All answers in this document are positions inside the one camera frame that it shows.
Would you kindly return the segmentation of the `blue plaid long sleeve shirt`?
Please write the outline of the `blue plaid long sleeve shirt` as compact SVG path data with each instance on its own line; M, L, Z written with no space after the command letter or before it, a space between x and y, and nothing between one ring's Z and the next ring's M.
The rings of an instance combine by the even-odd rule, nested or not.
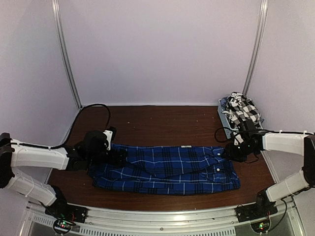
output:
M233 163L223 157L223 147L113 144L125 156L122 167L92 165L93 186L113 191L158 195L212 194L241 187Z

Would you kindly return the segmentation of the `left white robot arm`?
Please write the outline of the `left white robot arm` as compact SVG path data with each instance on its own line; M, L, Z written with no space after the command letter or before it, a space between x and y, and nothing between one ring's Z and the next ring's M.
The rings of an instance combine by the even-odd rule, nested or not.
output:
M67 218L71 208L62 191L22 173L19 167L52 168L62 171L88 170L99 164L122 167L127 152L115 150L111 141L112 130L89 131L74 146L55 147L22 143L12 139L9 133L0 136L0 186L12 189L25 197L38 200L59 218Z

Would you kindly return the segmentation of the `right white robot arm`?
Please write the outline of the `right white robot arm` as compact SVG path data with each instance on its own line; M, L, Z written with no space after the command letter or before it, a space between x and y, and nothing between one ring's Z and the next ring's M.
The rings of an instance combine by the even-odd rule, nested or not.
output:
M262 151L277 151L303 157L303 166L298 172L286 177L257 194L252 212L264 216L276 201L315 186L315 135L309 132L272 131L257 128L253 121L238 125L237 135L242 142L225 146L223 157L236 162L245 162L250 154Z

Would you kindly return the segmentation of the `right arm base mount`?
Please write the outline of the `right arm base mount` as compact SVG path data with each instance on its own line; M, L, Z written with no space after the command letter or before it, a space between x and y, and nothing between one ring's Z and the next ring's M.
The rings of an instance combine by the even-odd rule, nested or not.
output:
M238 222L252 221L278 212L275 202L271 202L265 190L258 192L256 202L249 205L238 205L235 208Z

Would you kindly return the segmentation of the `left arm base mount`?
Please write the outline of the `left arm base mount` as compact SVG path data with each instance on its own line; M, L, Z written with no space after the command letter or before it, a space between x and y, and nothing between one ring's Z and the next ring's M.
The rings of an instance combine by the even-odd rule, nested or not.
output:
M58 187L52 185L52 188L56 193L56 200L50 206L43 205L45 213L56 219L85 223L88 209L86 207L69 204Z

